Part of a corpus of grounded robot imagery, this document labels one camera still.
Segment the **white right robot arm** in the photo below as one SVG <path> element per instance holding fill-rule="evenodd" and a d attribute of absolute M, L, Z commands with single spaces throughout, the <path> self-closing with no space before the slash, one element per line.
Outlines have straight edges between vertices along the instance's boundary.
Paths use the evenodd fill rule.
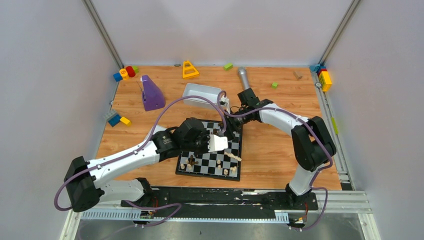
<path fill-rule="evenodd" d="M 252 121 L 271 125 L 292 139 L 297 169 L 286 185 L 285 201 L 292 209 L 303 205 L 312 191 L 318 173 L 333 165 L 337 152 L 330 132 L 319 116 L 307 118 L 285 110 L 269 99 L 260 100 L 251 88 L 238 93 L 241 106 L 237 111 L 224 110 L 225 133 L 232 137 Z"/>

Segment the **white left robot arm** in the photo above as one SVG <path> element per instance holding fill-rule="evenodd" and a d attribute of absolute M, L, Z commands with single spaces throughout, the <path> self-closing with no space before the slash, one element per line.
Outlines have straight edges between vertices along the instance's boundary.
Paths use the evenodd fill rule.
<path fill-rule="evenodd" d="M 146 138 L 136 146 L 103 158 L 86 161 L 74 158 L 58 192 L 66 190 L 70 200 L 68 210 L 84 212 L 102 202 L 128 200 L 149 206 L 153 193 L 144 178 L 116 180 L 134 169 L 177 157 L 184 151 L 205 154 L 226 148 L 226 138 L 210 133 L 194 117 L 180 126 L 163 128 L 154 125 Z"/>

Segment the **black white chessboard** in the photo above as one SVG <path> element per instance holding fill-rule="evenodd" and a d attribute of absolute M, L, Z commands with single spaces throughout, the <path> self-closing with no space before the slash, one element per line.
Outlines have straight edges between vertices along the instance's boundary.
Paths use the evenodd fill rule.
<path fill-rule="evenodd" d="M 178 156 L 175 173 L 184 176 L 208 177 L 227 181 L 240 181 L 242 162 L 229 154 L 242 157 L 242 133 L 235 133 L 228 142 L 228 148 L 195 156 L 184 151 Z"/>

